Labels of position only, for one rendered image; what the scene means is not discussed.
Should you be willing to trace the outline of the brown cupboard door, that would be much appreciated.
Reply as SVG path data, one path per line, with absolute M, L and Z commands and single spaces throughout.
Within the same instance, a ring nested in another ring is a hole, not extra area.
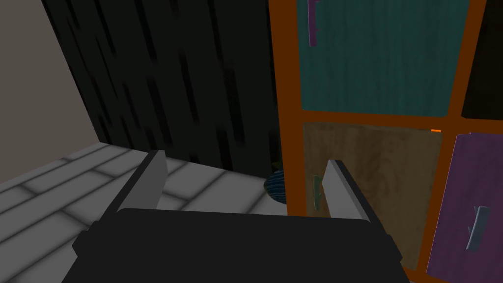
M 325 199 L 314 208 L 313 177 L 329 160 L 341 160 L 393 237 L 402 266 L 416 269 L 442 140 L 427 129 L 305 123 L 307 215 L 330 215 Z

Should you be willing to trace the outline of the purple cupboard door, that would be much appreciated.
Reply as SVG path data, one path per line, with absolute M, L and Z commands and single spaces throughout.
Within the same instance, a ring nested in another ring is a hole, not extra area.
M 475 206 L 490 208 L 482 242 L 466 250 Z M 449 283 L 503 283 L 503 135 L 458 135 L 427 266 Z

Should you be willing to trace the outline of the teal cupboard door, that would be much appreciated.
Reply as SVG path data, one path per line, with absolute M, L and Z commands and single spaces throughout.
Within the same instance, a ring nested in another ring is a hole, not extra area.
M 297 0 L 302 109 L 446 116 L 469 2 Z

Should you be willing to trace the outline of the orange cupboard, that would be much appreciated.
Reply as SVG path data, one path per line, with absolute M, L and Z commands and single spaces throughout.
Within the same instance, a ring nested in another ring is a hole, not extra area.
M 279 129 L 289 216 L 305 217 L 307 215 L 303 123 L 343 122 L 440 130 L 443 140 L 419 260 L 415 270 L 405 269 L 405 273 L 409 280 L 415 283 L 447 283 L 427 275 L 426 270 L 456 137 L 469 132 L 503 134 L 503 120 L 466 119 L 461 115 L 486 2 L 487 0 L 470 0 L 469 2 L 447 115 L 425 117 L 374 113 L 305 112 L 301 102 L 296 0 L 269 0 Z

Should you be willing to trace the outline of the blue round object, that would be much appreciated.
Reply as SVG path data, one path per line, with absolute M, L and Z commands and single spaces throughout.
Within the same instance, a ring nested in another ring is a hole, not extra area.
M 276 202 L 286 205 L 286 189 L 284 171 L 277 170 L 264 181 L 264 189 L 267 195 Z

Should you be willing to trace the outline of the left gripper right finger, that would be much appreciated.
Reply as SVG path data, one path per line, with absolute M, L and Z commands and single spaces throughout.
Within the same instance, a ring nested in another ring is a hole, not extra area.
M 382 225 L 342 161 L 328 160 L 322 186 L 332 218 L 365 220 Z

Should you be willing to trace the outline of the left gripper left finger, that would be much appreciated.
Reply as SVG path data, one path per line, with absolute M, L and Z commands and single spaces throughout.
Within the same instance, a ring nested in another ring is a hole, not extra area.
M 167 176 L 165 151 L 150 151 L 107 207 L 106 214 L 125 208 L 155 209 Z

